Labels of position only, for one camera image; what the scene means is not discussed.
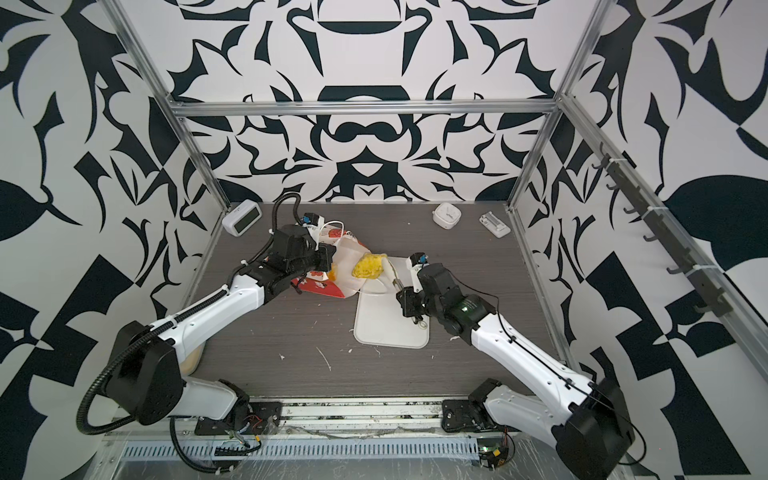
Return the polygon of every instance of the perforated metal strip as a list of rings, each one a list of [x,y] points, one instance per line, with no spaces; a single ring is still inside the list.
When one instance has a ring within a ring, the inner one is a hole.
[[[182,449],[193,458],[211,458],[222,441],[182,441]],[[170,441],[129,441],[123,454],[124,462],[170,460],[178,458]],[[263,447],[249,457],[251,460],[320,460],[367,458],[460,458],[478,459],[475,439],[264,439]]]

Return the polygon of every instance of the white remote control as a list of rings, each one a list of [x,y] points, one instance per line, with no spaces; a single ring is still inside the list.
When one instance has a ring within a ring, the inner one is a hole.
[[[509,233],[509,227],[499,220],[493,212],[488,212],[482,216],[480,216],[480,223],[485,225],[485,228],[489,229],[491,233],[493,233],[496,238],[502,238],[504,235]]]

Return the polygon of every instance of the white digital clock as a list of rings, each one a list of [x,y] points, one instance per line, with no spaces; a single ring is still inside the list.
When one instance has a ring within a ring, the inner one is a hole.
[[[227,232],[239,237],[260,218],[259,204],[253,200],[243,200],[240,205],[224,217],[221,224]]]

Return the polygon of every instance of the white cutting board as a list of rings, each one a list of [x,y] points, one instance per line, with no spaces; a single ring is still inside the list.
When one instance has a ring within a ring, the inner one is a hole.
[[[403,286],[413,286],[405,258],[389,257]],[[395,298],[395,287],[384,275],[367,280],[360,289],[355,315],[355,340],[366,345],[398,346],[420,349],[429,342],[429,318],[423,316],[425,329],[402,315]]]

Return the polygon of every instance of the horizontal aluminum bar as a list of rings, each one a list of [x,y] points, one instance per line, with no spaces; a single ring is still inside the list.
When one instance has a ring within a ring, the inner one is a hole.
[[[177,117],[333,114],[549,113],[550,98],[515,100],[171,102]]]

